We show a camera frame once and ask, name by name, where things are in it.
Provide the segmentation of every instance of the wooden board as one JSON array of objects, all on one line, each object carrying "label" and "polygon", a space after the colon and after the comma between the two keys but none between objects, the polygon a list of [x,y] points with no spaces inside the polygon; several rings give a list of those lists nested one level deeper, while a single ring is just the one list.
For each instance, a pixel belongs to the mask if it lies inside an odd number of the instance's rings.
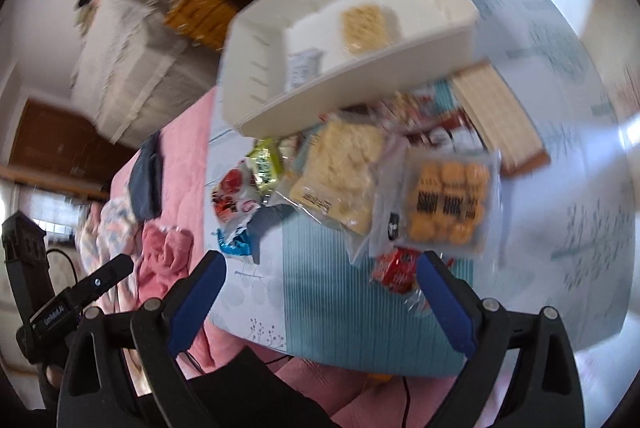
[{"label": "wooden board", "polygon": [[82,116],[27,100],[9,164],[108,184],[134,153],[100,137]]}]

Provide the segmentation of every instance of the white container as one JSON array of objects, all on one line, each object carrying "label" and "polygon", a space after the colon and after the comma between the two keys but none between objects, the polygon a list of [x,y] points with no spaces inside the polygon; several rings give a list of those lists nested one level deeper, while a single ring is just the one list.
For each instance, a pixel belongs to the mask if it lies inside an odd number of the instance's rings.
[{"label": "white container", "polygon": [[[354,57],[340,15],[377,4],[392,44]],[[223,115],[241,134],[281,137],[318,116],[436,80],[472,62],[478,10],[470,0],[256,0],[226,41]],[[319,76],[285,91],[288,56],[324,51]]]}]

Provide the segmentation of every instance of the pink towel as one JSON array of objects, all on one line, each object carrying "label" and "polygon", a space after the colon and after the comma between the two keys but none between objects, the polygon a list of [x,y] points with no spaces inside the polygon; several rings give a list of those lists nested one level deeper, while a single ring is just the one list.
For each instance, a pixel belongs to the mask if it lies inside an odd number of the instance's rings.
[{"label": "pink towel", "polygon": [[[164,298],[174,283],[188,276],[192,247],[193,235],[190,231],[171,228],[165,232],[155,224],[145,224],[142,233],[142,263],[138,276],[138,306],[150,298]],[[205,372],[215,368],[203,329],[200,329],[193,341],[190,354]],[[191,378],[194,374],[186,372],[186,376]]]}]

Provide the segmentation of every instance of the pink blanket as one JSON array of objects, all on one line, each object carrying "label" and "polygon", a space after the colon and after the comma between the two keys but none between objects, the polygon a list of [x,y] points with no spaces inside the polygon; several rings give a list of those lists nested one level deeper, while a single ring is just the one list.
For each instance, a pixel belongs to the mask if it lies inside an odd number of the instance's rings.
[{"label": "pink blanket", "polygon": [[[190,270],[204,255],[203,195],[207,162],[209,123],[214,105],[215,88],[162,131],[164,156],[162,184],[162,216],[159,227],[178,226],[193,233]],[[137,156],[114,177],[111,197],[122,196]],[[140,289],[142,296],[146,291]],[[245,345],[263,361],[276,360],[280,354],[244,340],[205,322],[208,345],[194,344],[193,355],[210,372],[228,363]],[[282,365],[270,365],[277,375],[293,388],[317,401],[345,428],[400,426],[405,406],[402,381],[394,378],[384,385],[363,392],[367,376],[361,372],[333,368],[294,358]],[[424,426],[452,385],[452,379],[408,379],[411,408],[407,427]],[[495,417],[497,404],[489,404],[479,426],[487,426]]]}]

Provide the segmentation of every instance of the electrical cord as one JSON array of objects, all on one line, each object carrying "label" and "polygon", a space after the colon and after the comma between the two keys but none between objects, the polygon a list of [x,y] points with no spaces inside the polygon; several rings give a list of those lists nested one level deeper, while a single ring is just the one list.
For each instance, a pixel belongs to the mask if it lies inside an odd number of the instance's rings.
[{"label": "electrical cord", "polygon": [[74,280],[76,281],[76,283],[78,283],[78,274],[76,273],[76,266],[74,265],[74,262],[71,260],[69,255],[66,254],[64,251],[62,251],[62,249],[51,248],[51,249],[47,249],[47,257],[49,257],[49,253],[54,253],[54,252],[61,254],[69,261],[69,264],[71,265],[71,271],[74,272]]},{"label": "electrical cord", "polygon": [[411,406],[411,394],[409,393],[409,384],[406,382],[405,376],[402,376],[402,384],[404,384],[404,394],[406,395],[404,415],[402,416],[402,428],[406,428],[406,420],[409,417],[409,407]]},{"label": "electrical cord", "polygon": [[191,354],[188,350],[184,351],[184,355],[187,357],[189,362],[195,367],[195,369],[200,373],[201,376],[204,376],[205,371],[202,369],[202,366],[198,362],[198,360]]},{"label": "electrical cord", "polygon": [[272,364],[272,363],[277,363],[278,361],[282,361],[282,360],[284,360],[285,358],[289,358],[289,360],[292,360],[292,359],[293,359],[293,356],[289,356],[289,355],[287,355],[287,354],[286,354],[286,355],[284,355],[284,356],[281,356],[281,357],[279,357],[279,358],[276,358],[276,359],[275,359],[275,360],[273,360],[273,361],[269,361],[269,363],[265,363],[265,364],[268,366],[268,365],[270,365],[270,364]]}]

